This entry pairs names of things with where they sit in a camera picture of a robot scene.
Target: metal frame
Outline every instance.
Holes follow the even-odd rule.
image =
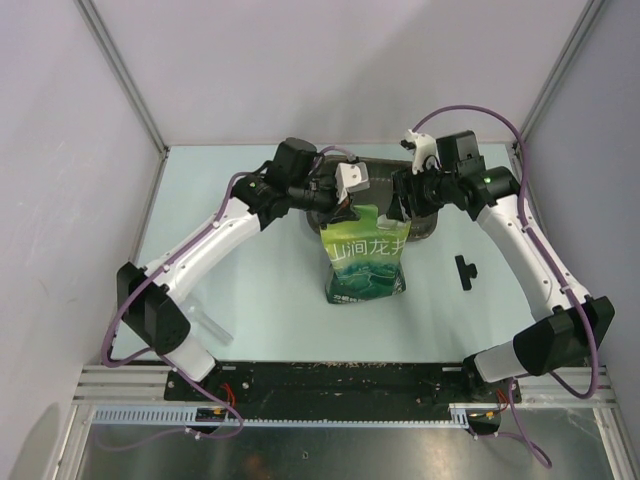
[[[93,424],[187,426],[195,416],[196,406],[202,403],[167,402],[163,399],[167,366],[125,366],[109,369],[86,366],[80,376],[66,432],[56,457],[57,463],[47,478],[75,479]],[[558,370],[573,387],[584,390],[589,384],[590,369],[562,368]],[[599,371],[601,387],[589,400],[577,400],[550,376],[519,380],[521,409],[549,408],[592,409],[602,438],[611,470],[616,479],[640,478],[637,459],[620,415],[615,393],[606,368]],[[248,421],[251,427],[393,427],[393,428],[467,428],[466,410],[493,409],[493,404],[451,404],[451,420],[438,422],[273,422]]]
[[[507,148],[507,155],[509,155],[509,163],[511,164],[511,168],[513,169],[513,174],[518,180],[522,179],[522,160],[520,159],[520,151],[516,147],[516,144],[505,144]],[[548,236],[547,226],[540,215],[540,211],[538,210],[538,202],[534,189],[531,184],[528,187],[528,198],[529,198],[529,208],[531,209],[531,213],[535,217],[538,225],[540,226],[540,230],[545,236]]]
[[[78,10],[80,10],[80,14],[82,18],[87,24],[89,31],[93,34],[93,37],[100,47],[100,50],[104,54],[104,58],[107,60],[109,67],[111,67],[111,71],[113,75],[116,77],[116,80],[122,87],[122,91],[125,96],[129,100],[133,111],[138,116],[140,121],[142,122],[143,127],[145,128],[147,135],[158,149],[160,154],[164,154],[167,146],[162,140],[162,135],[160,135],[160,131],[149,113],[149,109],[147,108],[144,100],[142,99],[142,95],[136,87],[135,82],[133,81],[133,77],[129,73],[124,61],[122,60],[122,56],[118,51],[107,27],[98,12],[93,0],[74,0]]]
[[[520,128],[528,140],[610,0],[589,0]]]
[[[149,191],[149,196],[147,197],[147,201],[145,202],[144,211],[142,213],[142,219],[140,220],[140,225],[138,226],[138,232],[136,234],[136,239],[133,242],[133,247],[131,248],[131,254],[129,255],[129,260],[133,264],[136,264],[138,262],[138,258],[140,257],[142,242],[144,241],[144,236],[147,233],[149,221],[151,220],[151,212],[153,211],[153,206],[156,203],[158,191],[160,190],[160,184],[162,183],[162,176],[164,175],[164,169],[167,166],[167,159],[169,158],[170,153],[171,153],[170,148],[166,148],[162,152],[160,163],[158,163],[156,167],[156,171],[154,172],[151,190]]]

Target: table surface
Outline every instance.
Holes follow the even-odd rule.
[[[363,157],[410,160],[398,145],[351,145]],[[506,147],[480,146],[487,167],[509,166]],[[173,147],[140,251],[159,257],[210,216],[230,176],[272,158],[274,145]],[[454,257],[473,262],[478,278],[462,290]],[[329,259],[292,211],[237,247],[200,281],[194,295],[230,331],[223,345],[197,330],[219,359],[257,361],[456,362],[510,340],[531,324],[525,296],[500,251],[466,213],[440,211],[431,237],[407,244],[406,292],[350,305],[324,294]],[[113,357],[143,348],[124,324]],[[155,359],[148,354],[143,359]]]

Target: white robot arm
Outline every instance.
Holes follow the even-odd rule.
[[[417,144],[405,140],[402,145],[415,150],[420,158],[424,156]],[[449,203],[466,211],[506,258],[536,322],[511,342],[466,358],[463,365],[470,380],[481,385],[525,374],[543,375],[587,356],[587,334],[580,312],[568,297],[579,299],[596,347],[614,315],[609,299],[593,299],[571,275],[543,235],[526,200],[527,221],[519,218],[520,185],[505,167],[485,168],[473,132],[439,138],[436,147],[439,168],[394,173],[394,199],[388,217],[407,220],[426,216]],[[533,230],[540,245],[534,244],[527,229]],[[550,262],[564,277],[563,285]]]
[[[357,219],[350,198],[352,193],[369,187],[365,164],[341,163],[335,176],[309,179],[317,155],[315,146],[287,139],[278,147],[265,174],[254,172],[239,179],[221,211],[183,242],[143,269],[127,263],[119,270],[119,305],[138,285],[153,277],[123,321],[191,379],[202,380],[215,366],[214,357],[191,333],[183,313],[194,303],[189,293],[204,274],[290,208],[319,212],[326,223]],[[216,325],[204,312],[199,316],[211,328]]]

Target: purple cable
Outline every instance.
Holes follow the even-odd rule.
[[[593,336],[593,329],[591,328],[591,324],[589,323],[589,318],[587,317],[587,314],[584,311],[582,304],[573,293],[573,290],[571,290],[571,288],[569,287],[569,282],[567,282],[565,274],[560,271],[560,268],[558,267],[555,260],[553,259],[549,251],[546,249],[546,247],[544,246],[544,244],[542,243],[542,241],[540,240],[536,232],[533,231],[532,228],[526,228],[527,225],[529,225],[529,219],[527,218],[527,215],[525,215],[524,201],[526,198],[526,192],[529,185],[529,175],[530,175],[529,150],[527,148],[527,145],[524,142],[522,135],[520,134],[518,129],[513,125],[513,123],[511,123],[509,120],[507,120],[505,117],[503,117],[499,113],[494,112],[493,110],[490,110],[484,107],[479,107],[476,105],[451,105],[449,107],[439,108],[438,110],[431,112],[429,115],[427,115],[422,120],[420,120],[416,124],[416,126],[413,128],[413,131],[416,132],[420,127],[422,127],[422,125],[424,125],[426,122],[431,120],[436,115],[439,115],[444,112],[451,112],[454,110],[472,110],[476,112],[486,113],[487,115],[491,115],[492,117],[497,118],[502,123],[504,123],[504,125],[506,125],[506,127],[511,131],[511,133],[515,137],[518,145],[520,145],[520,152],[522,154],[522,179],[520,181],[520,184],[521,184],[520,194],[518,195],[518,216],[520,217],[522,226],[524,229],[526,229],[525,231],[529,235],[531,242],[535,245],[536,249],[540,252],[542,257],[545,259],[545,262],[547,262],[547,265],[549,265],[549,268],[551,269],[554,276],[558,280],[560,287],[567,295],[567,298],[571,302],[571,305],[573,305],[573,307],[575,307],[576,311],[578,312],[578,315],[580,316],[580,320],[582,321],[582,326],[584,327],[584,330],[587,336],[589,353],[591,355],[591,382],[589,384],[589,388],[585,393],[576,391],[573,387],[571,387],[571,385],[569,385],[566,381],[564,381],[560,377],[560,375],[558,375],[557,373],[551,372],[551,376],[555,378],[556,381],[560,383],[560,385],[562,385],[573,396],[580,398],[582,400],[591,398],[593,394],[596,392],[596,390],[598,389],[598,348],[596,347],[596,340],[595,340],[595,337]]]
[[[474,438],[481,438],[481,439],[491,439],[491,438],[511,438],[513,440],[518,440],[519,442],[522,442],[525,444],[525,446],[529,449],[529,451],[533,454],[533,456],[536,458],[536,460],[538,460],[538,462],[540,462],[540,464],[546,468],[546,469],[551,469],[553,467],[553,462],[551,461],[551,458],[549,458],[549,455],[547,455],[545,453],[544,450],[542,450],[542,448],[537,445],[535,442],[533,442],[530,438],[529,435],[527,434],[527,431],[524,429],[524,426],[522,424],[522,421],[520,420],[520,416],[518,415],[518,412],[516,412],[516,407],[515,407],[515,403],[513,401],[513,385],[515,383],[515,379],[511,378],[509,380],[509,406],[511,407],[511,413],[513,415],[513,420],[516,422],[516,426],[518,427],[518,430],[520,430],[520,434],[518,435],[517,433],[511,433],[511,432],[496,432],[493,435],[478,435],[474,430],[473,427],[471,427],[471,425],[469,425],[469,433],[471,433]]]
[[[150,437],[140,440],[139,442],[131,443],[129,445],[123,445],[121,447],[112,447],[111,445],[105,445],[104,443],[102,443],[102,440],[100,440],[100,437],[98,436],[97,432],[93,434],[93,441],[95,442],[95,444],[98,446],[100,450],[104,450],[106,452],[126,452],[128,450],[133,450],[138,447],[143,447],[166,435],[173,435],[174,433],[179,433],[179,432],[186,433],[186,427],[178,427],[178,428],[170,428],[168,430],[162,430],[161,432],[155,433]]]
[[[114,360],[111,360],[111,358],[109,358],[109,348],[111,347],[111,344],[113,343],[113,339],[115,337],[115,333],[116,333],[116,329],[118,327],[118,324],[122,320],[122,317],[127,312],[129,307],[131,306],[131,304],[140,296],[140,294],[144,291],[145,288],[147,288],[158,276],[160,276],[160,274],[162,274],[162,272],[164,271],[164,267],[165,266],[173,265],[180,257],[182,257],[189,250],[191,250],[195,245],[198,244],[198,242],[200,242],[207,234],[209,234],[211,232],[211,230],[214,229],[213,224],[215,224],[216,222],[220,221],[220,219],[224,215],[224,211],[227,208],[227,204],[229,203],[229,200],[231,199],[231,190],[233,189],[234,183],[236,182],[236,180],[238,178],[244,177],[245,175],[248,175],[249,173],[250,172],[238,172],[238,173],[234,174],[231,177],[231,179],[229,180],[229,184],[227,185],[227,190],[226,190],[224,198],[222,200],[222,204],[220,205],[220,208],[218,209],[218,212],[216,213],[216,215],[213,218],[213,220],[211,221],[211,223],[207,224],[207,226],[205,228],[203,228],[198,234],[196,234],[190,241],[188,241],[181,248],[176,250],[176,252],[173,255],[171,255],[167,259],[167,261],[164,262],[164,264],[162,264],[154,272],[152,272],[151,275],[149,275],[131,293],[131,295],[129,295],[127,297],[127,299],[122,303],[120,308],[118,308],[115,316],[113,317],[113,319],[111,320],[111,323],[109,324],[109,327],[107,328],[107,333],[105,334],[104,339],[102,340],[102,347],[100,349],[100,353],[101,353],[101,357],[102,357],[102,363],[106,367],[109,367],[109,368],[121,367],[123,365],[128,364],[132,360],[138,358],[140,355],[152,351],[151,348],[147,347],[147,348],[143,348],[142,350],[139,350],[139,351],[135,352],[132,355],[129,355],[127,358],[124,358],[122,360],[114,361]],[[196,382],[191,380],[184,372],[182,372],[175,365],[173,365],[173,363],[171,363],[166,357],[161,356],[160,358],[165,363],[167,363],[170,367],[175,369],[180,374],[180,376],[182,376],[182,378],[184,378],[193,388],[198,390],[201,394],[203,394],[205,397],[207,397],[208,399],[212,400],[213,402],[224,406],[229,412],[231,412],[238,419],[238,422],[239,422],[238,428],[236,428],[235,430],[233,430],[230,433],[227,433],[227,434],[224,434],[224,435],[211,435],[211,434],[204,434],[204,433],[198,432],[200,437],[222,439],[222,438],[230,438],[230,437],[233,437],[233,436],[237,435],[238,433],[240,433],[240,431],[242,430],[242,428],[244,426],[244,419],[238,413],[237,410],[235,410],[231,405],[228,405],[226,402],[222,401],[221,399],[219,399],[215,395],[207,392],[205,389],[200,387],[200,385],[198,385]],[[136,448],[136,447],[139,447],[141,445],[145,445],[146,443],[151,442],[151,441],[153,441],[153,440],[155,440],[155,439],[157,439],[157,438],[159,438],[161,436],[168,435],[169,433],[175,433],[175,432],[178,432],[178,431],[183,431],[183,429],[164,430],[163,432],[160,432],[160,433],[158,433],[156,435],[152,435],[151,437],[147,438],[146,440],[142,440],[141,442],[137,442],[137,443],[135,443],[133,445],[128,445],[128,446],[125,446],[125,447],[107,447],[107,448],[105,448],[105,450],[109,450],[109,449],[111,449],[111,451],[129,450],[131,448]]]
[[[328,147],[324,147],[322,150],[318,152],[318,155],[316,156],[316,158],[313,161],[313,164],[311,165],[311,172],[309,174],[314,173],[316,169],[320,166],[320,161],[324,158],[324,156],[327,153],[332,151],[344,153],[347,156],[347,159],[349,160],[353,160],[354,158],[356,158],[356,154],[353,153],[351,150],[348,150],[344,147],[339,147],[337,145],[329,145]]]

